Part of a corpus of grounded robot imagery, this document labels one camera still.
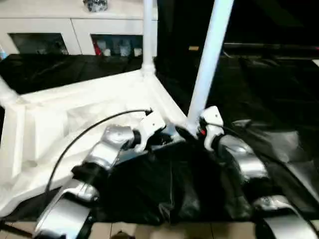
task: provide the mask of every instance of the glass cabinet door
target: glass cabinet door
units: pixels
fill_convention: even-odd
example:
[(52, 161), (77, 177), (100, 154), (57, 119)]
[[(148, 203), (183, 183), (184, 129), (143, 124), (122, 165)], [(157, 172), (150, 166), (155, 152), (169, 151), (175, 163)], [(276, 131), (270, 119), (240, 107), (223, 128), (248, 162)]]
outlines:
[(71, 19), (0, 18), (6, 54), (81, 54)]
[(60, 33), (9, 33), (9, 36), (20, 54), (68, 54)]
[(143, 36), (141, 35), (102, 35), (91, 34), (96, 55), (138, 57), (142, 55)]

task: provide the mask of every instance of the black cable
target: black cable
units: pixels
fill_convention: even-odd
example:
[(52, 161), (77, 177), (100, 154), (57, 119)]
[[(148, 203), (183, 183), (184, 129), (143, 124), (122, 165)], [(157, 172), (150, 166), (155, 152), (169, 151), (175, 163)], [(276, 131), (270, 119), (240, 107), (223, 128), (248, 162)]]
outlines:
[(229, 128), (229, 127), (226, 127), (226, 126), (223, 126), (223, 125), (219, 125), (219, 124), (216, 124), (216, 123), (207, 123), (207, 124), (213, 125), (213, 126), (216, 126), (216, 127), (220, 127), (220, 128), (222, 128), (223, 130), (232, 133), (232, 134), (235, 135), (236, 137), (241, 138), (240, 135), (239, 135), (235, 130), (233, 130), (233, 129)]
[(53, 170), (52, 170), (52, 173), (51, 173), (51, 176), (48, 180), (48, 183), (46, 184), (46, 187), (45, 187), (45, 191), (44, 191), (44, 203), (46, 206), (48, 204), (48, 194), (50, 192), (50, 187), (51, 187), (51, 182), (52, 182), (52, 179), (54, 177), (54, 174), (56, 172), (56, 169), (58, 168), (60, 162), (62, 161), (64, 155), (66, 154), (66, 152), (72, 147), (72, 145), (74, 145), (74, 143), (80, 139), (83, 135), (85, 135), (88, 131), (90, 131), (91, 129), (95, 128), (96, 126), (108, 121), (108, 120), (111, 120), (117, 116), (121, 116), (121, 115), (125, 115), (125, 114), (129, 114), (129, 113), (134, 113), (134, 112), (145, 112), (146, 114), (148, 113), (151, 113), (152, 110), (131, 110), (131, 111), (124, 111), (124, 112), (121, 112), (121, 113), (118, 113), (118, 114), (115, 114), (115, 115), (112, 115), (112, 116), (109, 116), (109, 117), (106, 117), (100, 121), (98, 121), (97, 123), (91, 125), (90, 127), (88, 127), (87, 129), (85, 129), (82, 133), (80, 133), (74, 140), (72, 140), (69, 145), (65, 148), (65, 150), (61, 153), (60, 157), (58, 158), (58, 160), (56, 161), (54, 167), (53, 167)]

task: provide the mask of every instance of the shelf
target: shelf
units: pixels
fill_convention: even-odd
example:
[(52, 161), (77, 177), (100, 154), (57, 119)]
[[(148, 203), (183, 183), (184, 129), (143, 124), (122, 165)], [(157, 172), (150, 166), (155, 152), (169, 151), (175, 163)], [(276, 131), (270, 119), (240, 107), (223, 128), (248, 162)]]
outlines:
[[(154, 0), (153, 20), (158, 19)], [(0, 18), (143, 19), (143, 0), (109, 0), (104, 12), (89, 12), (82, 0), (0, 0)]]

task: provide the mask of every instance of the white cabinet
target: white cabinet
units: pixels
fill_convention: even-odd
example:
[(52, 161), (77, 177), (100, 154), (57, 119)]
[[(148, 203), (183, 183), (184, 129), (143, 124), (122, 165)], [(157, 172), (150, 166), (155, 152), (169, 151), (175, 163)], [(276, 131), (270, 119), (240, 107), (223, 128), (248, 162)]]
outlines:
[[(156, 56), (156, 4), (152, 22)], [(98, 13), (89, 12), (81, 0), (0, 1), (0, 45), (6, 54), (95, 55), (97, 41), (109, 47), (102, 52), (110, 55), (117, 53), (116, 44), (129, 42), (132, 53), (142, 50), (142, 35), (143, 0), (109, 0), (108, 9)]]
[(45, 45), (46, 37), (48, 41), (56, 38), (70, 55), (81, 54), (70, 19), (0, 18), (0, 45), (6, 54), (30, 53), (31, 49), (36, 53), (44, 48), (38, 42)]

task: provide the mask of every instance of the black table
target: black table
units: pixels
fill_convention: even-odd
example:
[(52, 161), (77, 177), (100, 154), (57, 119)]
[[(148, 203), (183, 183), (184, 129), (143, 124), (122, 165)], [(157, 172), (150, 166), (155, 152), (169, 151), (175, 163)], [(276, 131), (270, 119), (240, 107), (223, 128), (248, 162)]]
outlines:
[[(0, 75), (19, 94), (25, 94), (136, 70), (141, 63), (138, 58), (11, 55), (0, 62)], [(185, 113), (198, 63), (198, 58), (179, 62), (157, 60), (158, 78)], [(303, 187), (299, 176), (310, 180), (313, 193), (319, 192), (318, 76), (319, 68), (310, 60), (221, 57), (207, 102), (208, 106), (218, 106), (225, 125), (237, 130), (257, 152), (262, 152), (271, 175), (310, 219), (319, 218), (319, 204)], [(205, 153), (194, 149), (181, 156), (183, 148), (185, 145), (176, 145), (168, 152), (156, 152), (120, 167), (113, 186), (123, 188), (117, 193), (121, 200), (117, 200), (112, 211), (101, 205), (99, 220), (155, 225), (164, 221), (250, 220), (242, 209), (233, 215), (224, 210), (224, 191), (231, 189), (220, 187), (222, 170), (206, 159), (198, 166), (194, 160), (207, 158)], [(296, 169), (297, 175), (287, 170), (287, 165)], [(130, 183), (121, 180), (121, 175), (127, 175)], [(5, 219), (35, 220), (42, 211), (35, 205), (42, 199), (40, 195), (21, 203)], [(129, 201), (130, 207), (123, 206), (124, 201)]]

